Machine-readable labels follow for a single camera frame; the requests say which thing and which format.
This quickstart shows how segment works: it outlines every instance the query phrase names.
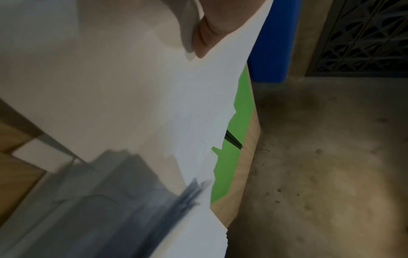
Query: finger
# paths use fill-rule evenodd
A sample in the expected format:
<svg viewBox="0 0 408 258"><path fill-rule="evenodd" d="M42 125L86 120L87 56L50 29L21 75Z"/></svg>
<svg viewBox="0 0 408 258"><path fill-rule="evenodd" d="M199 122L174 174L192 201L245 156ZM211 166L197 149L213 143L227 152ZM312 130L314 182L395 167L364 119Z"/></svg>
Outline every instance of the finger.
<svg viewBox="0 0 408 258"><path fill-rule="evenodd" d="M193 49L196 56L203 58L226 35L228 33L215 31L204 16L193 32Z"/></svg>

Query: green surface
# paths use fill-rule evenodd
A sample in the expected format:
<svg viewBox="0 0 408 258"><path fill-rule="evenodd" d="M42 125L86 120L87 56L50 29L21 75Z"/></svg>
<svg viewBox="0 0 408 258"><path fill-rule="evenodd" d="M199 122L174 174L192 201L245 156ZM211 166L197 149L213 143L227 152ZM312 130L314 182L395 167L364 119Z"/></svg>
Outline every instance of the green surface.
<svg viewBox="0 0 408 258"><path fill-rule="evenodd" d="M228 124L228 131L241 143L244 143L247 134L249 121L254 110L251 88L247 68L241 74L238 82L237 95L234 101L236 113Z"/></svg>
<svg viewBox="0 0 408 258"><path fill-rule="evenodd" d="M211 203L228 193L241 153L240 149L225 139L221 150L215 147L212 150L217 154L218 161L214 168L215 182L212 186Z"/></svg>
<svg viewBox="0 0 408 258"><path fill-rule="evenodd" d="M246 67L239 78L234 107L236 113L228 124L228 131L243 144L254 110L254 101ZM211 192L211 203L228 193L241 153L237 147L227 140L224 140L221 150L215 147L212 150L218 155L218 161L214 169L215 182Z"/></svg>

